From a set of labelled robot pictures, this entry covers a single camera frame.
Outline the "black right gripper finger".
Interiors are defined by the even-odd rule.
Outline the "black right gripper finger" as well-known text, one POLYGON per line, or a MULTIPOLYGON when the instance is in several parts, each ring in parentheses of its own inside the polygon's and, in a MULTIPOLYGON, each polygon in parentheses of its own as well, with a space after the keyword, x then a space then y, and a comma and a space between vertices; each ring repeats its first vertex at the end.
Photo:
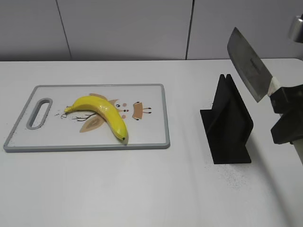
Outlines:
POLYGON ((285 114, 303 108, 303 85, 280 87, 270 96, 275 113, 285 114))
POLYGON ((275 144, 292 143, 303 138, 303 111, 292 110, 283 114, 271 129, 275 144))

